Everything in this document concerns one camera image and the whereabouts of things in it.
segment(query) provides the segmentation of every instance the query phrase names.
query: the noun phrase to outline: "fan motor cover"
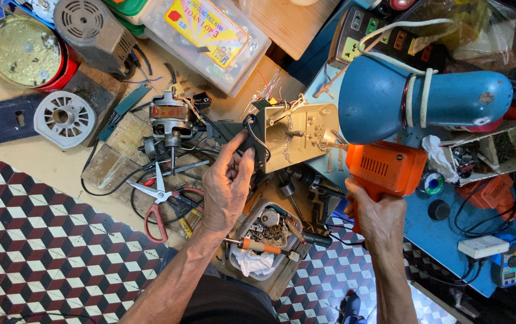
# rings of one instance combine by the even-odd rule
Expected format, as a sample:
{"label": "fan motor cover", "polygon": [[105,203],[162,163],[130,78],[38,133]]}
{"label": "fan motor cover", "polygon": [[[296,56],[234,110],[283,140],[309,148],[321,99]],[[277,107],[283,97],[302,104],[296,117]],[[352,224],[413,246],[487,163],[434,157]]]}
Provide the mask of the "fan motor cover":
{"label": "fan motor cover", "polygon": [[96,113],[88,102],[67,91],[52,92],[34,113],[34,130],[63,149],[84,141],[95,124]]}
{"label": "fan motor cover", "polygon": [[60,0],[54,25],[62,38],[95,68],[123,74],[136,39],[100,0]]}

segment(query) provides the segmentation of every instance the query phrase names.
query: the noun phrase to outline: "red-handled scissors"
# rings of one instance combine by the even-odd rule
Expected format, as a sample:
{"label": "red-handled scissors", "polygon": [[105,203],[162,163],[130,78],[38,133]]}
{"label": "red-handled scissors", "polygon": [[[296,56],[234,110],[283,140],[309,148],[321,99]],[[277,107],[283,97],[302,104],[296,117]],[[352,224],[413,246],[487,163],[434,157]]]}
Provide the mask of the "red-handled scissors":
{"label": "red-handled scissors", "polygon": [[[162,180],[162,172],[160,171],[160,166],[158,165],[158,163],[156,163],[156,189],[143,186],[142,184],[140,185],[130,180],[126,180],[126,182],[131,184],[134,188],[142,191],[143,193],[146,193],[156,198],[156,200],[152,204],[152,207],[150,207],[150,209],[146,212],[146,217],[144,217],[144,232],[146,232],[146,236],[148,237],[148,239],[151,239],[156,243],[166,242],[168,240],[168,233],[166,232],[166,226],[164,226],[164,221],[160,216],[159,204],[164,203],[166,200],[168,200],[168,197],[172,196],[172,191],[167,192],[166,188],[164,187],[164,180]],[[158,229],[160,230],[160,234],[162,236],[161,239],[154,238],[148,230],[148,218],[152,213],[154,213],[154,216],[156,217],[156,223],[158,223]]]}
{"label": "red-handled scissors", "polygon": [[[166,188],[164,187],[164,181],[162,179],[162,172],[160,170],[160,165],[156,163],[156,189],[152,189],[150,187],[140,185],[139,183],[135,183],[130,180],[126,180],[129,184],[131,184],[134,188],[142,191],[143,193],[146,193],[148,195],[153,196],[156,198],[156,200],[153,202],[152,207],[146,212],[146,217],[144,217],[144,232],[146,233],[146,236],[148,239],[152,240],[155,243],[164,243],[168,240],[168,233],[166,232],[166,226],[164,226],[164,221],[162,220],[162,217],[160,216],[160,203],[164,203],[168,200],[170,197],[176,197],[176,198],[183,198],[183,200],[188,203],[193,208],[196,208],[197,210],[200,210],[202,213],[204,213],[204,207],[199,205],[198,203],[190,200],[187,197],[181,197],[180,193],[183,191],[192,191],[199,195],[204,195],[204,192],[202,192],[200,189],[196,188],[181,188],[177,191],[166,191]],[[156,218],[156,223],[158,225],[158,229],[160,230],[160,235],[162,236],[161,239],[154,238],[152,234],[150,234],[150,230],[148,229],[148,219],[150,215],[154,213],[154,216]]]}

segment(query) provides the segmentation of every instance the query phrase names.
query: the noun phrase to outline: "orange power tool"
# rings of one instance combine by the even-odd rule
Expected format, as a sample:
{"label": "orange power tool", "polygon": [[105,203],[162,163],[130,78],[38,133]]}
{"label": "orange power tool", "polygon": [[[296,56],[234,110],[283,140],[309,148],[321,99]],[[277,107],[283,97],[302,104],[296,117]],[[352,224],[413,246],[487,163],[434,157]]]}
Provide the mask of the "orange power tool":
{"label": "orange power tool", "polygon": [[[506,213],[506,211],[510,210],[514,204],[512,185],[512,178],[507,174],[502,174],[491,180],[478,180],[462,187],[456,187],[456,192],[464,199],[475,192],[468,200],[469,203],[479,209],[495,208],[499,214],[503,214],[501,216],[503,220],[508,220],[512,213]],[[516,211],[509,220],[514,219],[516,219]]]}
{"label": "orange power tool", "polygon": [[[381,141],[369,145],[350,144],[346,166],[369,197],[378,202],[383,193],[412,194],[420,183],[427,159],[428,153],[422,149]],[[357,206],[353,218],[352,231],[363,235]]]}

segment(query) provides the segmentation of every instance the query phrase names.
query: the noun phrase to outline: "blue workbench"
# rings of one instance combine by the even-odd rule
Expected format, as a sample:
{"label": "blue workbench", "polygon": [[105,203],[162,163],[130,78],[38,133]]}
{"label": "blue workbench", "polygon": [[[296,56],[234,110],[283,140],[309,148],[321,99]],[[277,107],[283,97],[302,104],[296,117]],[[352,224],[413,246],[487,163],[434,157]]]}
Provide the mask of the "blue workbench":
{"label": "blue workbench", "polygon": [[[334,77],[339,70],[328,66],[327,73],[330,78]],[[305,99],[309,103],[333,103],[338,107],[338,101],[340,96],[340,87],[342,86],[356,86],[355,84],[343,85],[343,75],[337,78],[331,89],[330,93],[334,99],[330,98],[328,94],[322,93],[318,99],[314,99],[312,95],[318,92],[319,88],[326,84],[328,79],[324,73],[324,67],[322,67],[310,86],[306,89]],[[389,141],[396,141],[398,143],[409,145],[413,147],[419,147],[420,140],[427,135],[433,134],[442,136],[446,132],[441,127],[429,127],[425,129],[413,128],[408,131],[400,131],[398,134],[388,138]],[[313,158],[306,161],[306,164],[311,166],[313,169],[324,175],[328,180],[334,182],[342,190],[345,190],[344,180],[350,177],[346,167],[344,171],[339,171],[338,162],[338,149],[332,149],[332,172],[328,170],[328,154]],[[458,242],[466,240],[464,236],[454,226],[454,216],[458,207],[463,203],[463,199],[456,194],[454,187],[451,185],[445,185],[443,191],[435,196],[427,196],[421,192],[416,192],[413,195],[405,197],[407,201],[407,212],[406,212],[406,224],[404,226],[404,235],[406,238],[415,245],[419,246],[427,254],[432,256],[436,261],[440,262],[447,269],[452,271],[456,276],[461,277],[467,270],[467,261],[465,254],[458,252]],[[450,217],[445,221],[433,221],[428,217],[428,205],[436,199],[442,199],[450,205],[452,212]],[[478,223],[479,221],[495,216],[496,211],[494,209],[477,209],[471,206],[469,203],[466,204],[460,215],[461,227],[469,227]],[[502,221],[495,219],[494,221],[488,221],[485,226],[480,226],[476,229],[477,231],[489,231],[496,228]],[[516,237],[516,219],[513,222],[512,227],[507,230],[508,233],[513,234]],[[491,263],[487,261],[484,265],[482,272],[475,282],[471,286],[479,291],[482,295],[490,297],[497,286],[492,283],[490,278]]]}

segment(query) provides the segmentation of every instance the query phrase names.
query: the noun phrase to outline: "checkered tile floor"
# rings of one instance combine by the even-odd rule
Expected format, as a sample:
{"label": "checkered tile floor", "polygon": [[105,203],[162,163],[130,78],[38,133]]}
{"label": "checkered tile floor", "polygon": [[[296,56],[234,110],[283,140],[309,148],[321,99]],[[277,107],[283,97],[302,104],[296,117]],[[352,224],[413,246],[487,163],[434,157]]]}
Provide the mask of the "checkered tile floor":
{"label": "checkered tile floor", "polygon": [[[330,222],[352,227],[338,218],[331,218]],[[345,242],[354,242],[358,238],[352,231],[334,229],[339,229],[334,233]],[[433,264],[426,254],[409,242],[404,244],[404,250],[421,262]],[[408,280],[423,280],[425,276],[410,265],[413,261],[405,260]],[[434,269],[441,270],[441,267],[434,265]],[[420,324],[455,323],[448,312],[413,286],[410,288]],[[336,323],[340,308],[343,309],[346,298],[354,292],[362,299],[360,314],[369,323],[376,323],[376,278],[368,251],[334,240],[328,249],[312,246],[282,297],[273,305],[282,323]]]}
{"label": "checkered tile floor", "polygon": [[[345,229],[337,235],[356,239]],[[49,313],[115,323],[155,278],[165,250],[142,232],[0,161],[0,323],[20,317],[40,323],[87,321]],[[427,262],[416,247],[408,244],[406,250]],[[411,266],[406,270],[419,276]],[[375,323],[371,259],[362,248],[336,241],[329,249],[313,246],[273,304],[281,322],[334,323],[340,304],[353,292],[362,298],[362,315]],[[426,296],[414,288],[412,294],[421,323],[453,323]]]}

